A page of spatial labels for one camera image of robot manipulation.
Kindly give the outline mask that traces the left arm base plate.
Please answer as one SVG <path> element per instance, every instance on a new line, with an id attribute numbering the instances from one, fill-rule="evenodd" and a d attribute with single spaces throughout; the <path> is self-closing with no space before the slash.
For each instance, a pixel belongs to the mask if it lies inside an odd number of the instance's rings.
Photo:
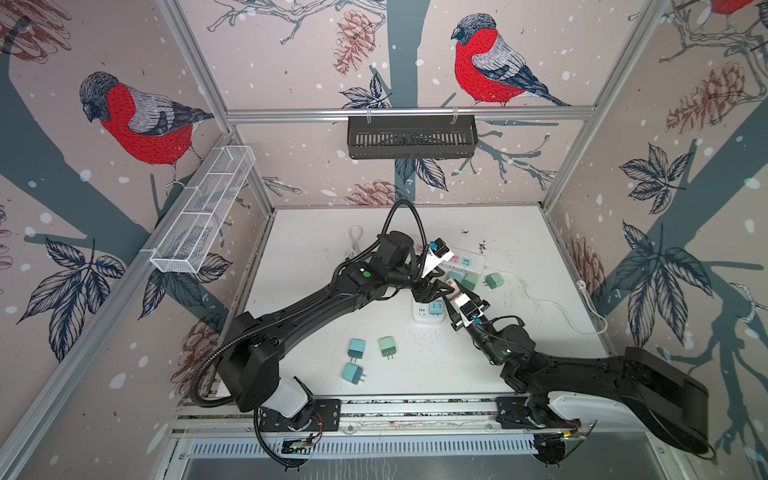
<path id="1" fill-rule="evenodd" d="M 285 417 L 275 410 L 260 408 L 255 417 L 260 432 L 336 432 L 339 428 L 339 399 L 310 400 L 296 415 Z"/>

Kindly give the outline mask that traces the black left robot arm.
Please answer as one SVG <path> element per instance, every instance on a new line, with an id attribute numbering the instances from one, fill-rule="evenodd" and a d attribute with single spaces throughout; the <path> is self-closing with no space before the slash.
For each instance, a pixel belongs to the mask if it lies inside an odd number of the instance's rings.
<path id="1" fill-rule="evenodd" d="M 402 290 L 418 303 L 447 296 L 441 264 L 452 252 L 436 239 L 415 250 L 407 234 L 383 225 L 376 240 L 338 264 L 330 282 L 294 304 L 258 318 L 236 317 L 220 347 L 192 374 L 188 397 L 198 407 L 233 402 L 242 412 L 262 407 L 292 418 L 310 403 L 310 392 L 298 379 L 280 375 L 280 361 L 295 346 L 330 322 Z"/>

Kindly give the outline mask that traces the white square power strip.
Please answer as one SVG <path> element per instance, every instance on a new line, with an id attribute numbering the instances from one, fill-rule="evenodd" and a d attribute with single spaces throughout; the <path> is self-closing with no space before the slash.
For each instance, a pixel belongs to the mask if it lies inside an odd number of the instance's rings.
<path id="1" fill-rule="evenodd" d="M 446 318 L 445 303 L 442 300 L 436 300 L 430 303 L 413 301 L 412 316 L 417 324 L 430 326 L 439 325 Z"/>

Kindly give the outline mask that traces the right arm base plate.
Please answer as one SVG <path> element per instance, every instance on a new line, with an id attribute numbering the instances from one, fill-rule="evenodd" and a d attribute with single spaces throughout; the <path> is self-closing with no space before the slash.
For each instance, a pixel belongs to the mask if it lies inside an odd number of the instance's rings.
<path id="1" fill-rule="evenodd" d="M 503 429 L 578 429 L 579 420 L 561 418 L 541 396 L 501 396 L 495 398 L 495 421 Z"/>

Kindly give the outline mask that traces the pink charger plug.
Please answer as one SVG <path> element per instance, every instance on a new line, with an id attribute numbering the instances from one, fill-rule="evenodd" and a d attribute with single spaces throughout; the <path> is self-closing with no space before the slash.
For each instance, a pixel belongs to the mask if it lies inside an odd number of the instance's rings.
<path id="1" fill-rule="evenodd" d="M 446 294 L 447 297 L 454 298 L 463 293 L 461 285 L 456 283 L 454 280 L 449 279 L 447 281 L 447 285 L 449 287 L 449 292 Z"/>

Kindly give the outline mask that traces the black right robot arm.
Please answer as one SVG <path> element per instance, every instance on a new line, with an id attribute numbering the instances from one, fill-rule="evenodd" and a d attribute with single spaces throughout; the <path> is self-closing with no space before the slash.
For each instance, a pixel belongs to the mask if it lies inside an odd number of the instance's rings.
<path id="1" fill-rule="evenodd" d="M 485 314 L 488 302 L 461 286 L 443 299 L 452 327 L 469 334 L 517 396 L 497 402 L 496 419 L 503 427 L 576 428 L 584 420 L 609 419 L 598 413 L 599 405 L 564 412 L 555 395 L 570 393 L 625 406 L 666 444 L 698 456 L 709 453 L 709 393 L 691 376 L 637 347 L 605 358 L 545 354 L 537 351 L 520 317 L 511 315 L 509 325 L 496 328 Z"/>

